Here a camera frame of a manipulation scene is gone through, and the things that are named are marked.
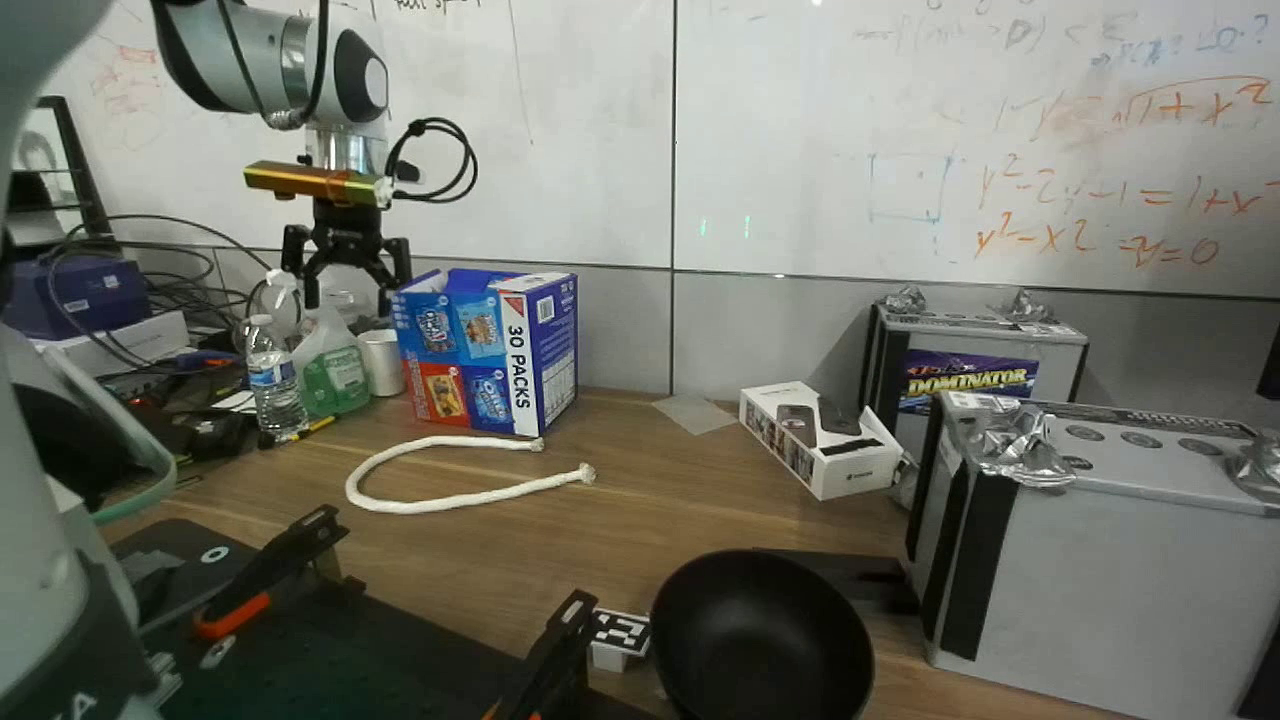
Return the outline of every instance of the wooden tabletop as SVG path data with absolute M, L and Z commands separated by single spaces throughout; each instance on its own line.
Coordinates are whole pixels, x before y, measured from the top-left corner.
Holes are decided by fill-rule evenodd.
M 597 465 L 597 485 L 445 515 L 369 515 L 342 474 L 426 427 L 383 401 L 287 449 L 246 452 L 180 485 L 160 507 L 108 527 L 122 535 L 160 515 L 196 519 L 244 542 L 273 540 L 315 505 L 337 505 L 350 535 L 338 562 L 369 593 L 438 626 L 522 657 L 548 613 L 584 587 L 605 606 L 649 613 L 660 584 L 714 548 L 817 548 L 899 556 L 904 511 L 886 492 L 817 505 L 742 427 L 693 435 L 649 397 L 579 397 L 548 430 L 548 452 L 435 449 L 379 468 L 379 496 L 448 496 Z M 1059 700 L 935 671 L 913 614 L 862 613 L 874 689 L 862 715 L 1094 715 Z M 591 671 L 591 689 L 672 715 L 652 666 Z

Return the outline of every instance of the wall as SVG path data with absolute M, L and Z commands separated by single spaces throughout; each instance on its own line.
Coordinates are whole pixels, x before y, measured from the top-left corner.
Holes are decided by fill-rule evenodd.
M 230 283 L 257 268 L 221 252 Z M 869 311 L 899 283 L 771 278 L 714 270 L 579 270 L 579 354 L 587 389 L 679 390 L 736 401 L 742 384 L 812 378 L 855 404 Z M 915 283 L 935 306 L 992 306 L 1010 283 Z M 1076 325 L 1089 342 L 1085 404 L 1231 415 L 1280 427 L 1280 404 L 1255 397 L 1280 299 L 1205 299 L 1138 292 L 1030 292 Z
M 676 268 L 1274 295 L 1274 3 L 679 0 Z

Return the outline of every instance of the box label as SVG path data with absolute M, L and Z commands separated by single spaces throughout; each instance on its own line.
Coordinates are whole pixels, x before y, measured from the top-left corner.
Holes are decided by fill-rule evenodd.
M 465 384 L 466 384 L 466 410 L 477 427 L 508 430 L 513 427 L 508 368 L 465 368 Z
M 503 292 L 503 342 L 508 342 L 508 384 L 513 384 L 513 430 L 537 435 L 537 376 L 531 376 L 531 337 L 526 299 Z
M 899 410 L 923 415 L 935 390 L 1030 397 L 1041 358 L 974 350 L 906 350 L 906 390 Z
M 572 354 L 558 354 L 555 364 L 543 368 L 548 422 L 566 406 L 572 389 L 576 389 Z

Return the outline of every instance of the white cardboard box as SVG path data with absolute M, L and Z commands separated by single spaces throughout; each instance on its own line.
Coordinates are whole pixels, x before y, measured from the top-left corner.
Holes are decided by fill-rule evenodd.
M 807 384 L 759 384 L 741 390 L 741 422 L 817 496 L 855 496 L 886 486 L 904 449 L 870 406 L 855 430 L 830 430 L 820 415 L 820 390 Z

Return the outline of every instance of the electronics equipment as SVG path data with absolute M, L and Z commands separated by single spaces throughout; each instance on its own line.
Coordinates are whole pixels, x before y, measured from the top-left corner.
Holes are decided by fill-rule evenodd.
M 85 404 L 74 384 L 57 376 L 12 327 L 0 327 L 0 347 L 49 474 L 85 496 L 86 507 L 94 507 L 110 485 L 143 474 L 116 415 Z
M 1255 397 L 1280 401 L 1280 327 L 1274 327 L 1263 376 L 1255 378 Z
M 1123 715 L 1280 715 L 1280 471 L 1228 421 L 947 390 L 906 581 L 928 658 Z
M 108 333 L 150 316 L 143 270 L 116 252 L 7 262 L 2 325 L 32 341 Z
M 110 225 L 86 172 L 79 131 L 62 96 L 39 96 L 12 143 L 7 225 L 18 254 L 49 252 L 72 229 L 108 243 Z
M 1001 311 L 939 311 L 920 292 L 870 306 L 858 404 L 904 445 L 906 471 L 894 496 L 913 496 L 935 390 L 992 390 L 1070 401 L 1089 337 L 1044 305 L 1017 295 Z

